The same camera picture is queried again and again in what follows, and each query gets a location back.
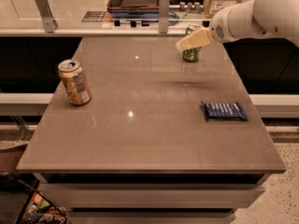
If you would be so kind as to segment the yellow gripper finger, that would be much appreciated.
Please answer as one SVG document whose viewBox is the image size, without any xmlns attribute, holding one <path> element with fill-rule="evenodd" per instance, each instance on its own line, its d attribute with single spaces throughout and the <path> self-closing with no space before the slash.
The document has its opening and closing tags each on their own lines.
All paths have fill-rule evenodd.
<svg viewBox="0 0 299 224">
<path fill-rule="evenodd" d="M 176 43 L 176 48 L 179 51 L 184 51 L 209 45 L 211 41 L 212 35 L 210 30 L 206 27 L 202 27 L 180 39 Z"/>
</svg>

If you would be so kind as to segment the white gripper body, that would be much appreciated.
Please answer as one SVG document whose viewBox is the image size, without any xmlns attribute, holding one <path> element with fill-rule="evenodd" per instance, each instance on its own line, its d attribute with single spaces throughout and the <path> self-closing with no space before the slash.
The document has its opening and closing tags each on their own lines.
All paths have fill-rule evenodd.
<svg viewBox="0 0 299 224">
<path fill-rule="evenodd" d="M 221 43 L 233 42 L 247 33 L 248 12 L 243 4 L 226 7 L 211 19 L 209 28 L 215 40 Z"/>
</svg>

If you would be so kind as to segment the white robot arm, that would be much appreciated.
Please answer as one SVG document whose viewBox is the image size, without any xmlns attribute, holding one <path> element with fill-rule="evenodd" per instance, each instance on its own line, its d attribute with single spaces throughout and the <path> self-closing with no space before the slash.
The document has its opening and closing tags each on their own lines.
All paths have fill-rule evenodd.
<svg viewBox="0 0 299 224">
<path fill-rule="evenodd" d="M 285 38 L 299 46 L 299 0 L 249 0 L 226 7 L 201 27 L 181 38 L 179 51 L 244 38 Z"/>
</svg>

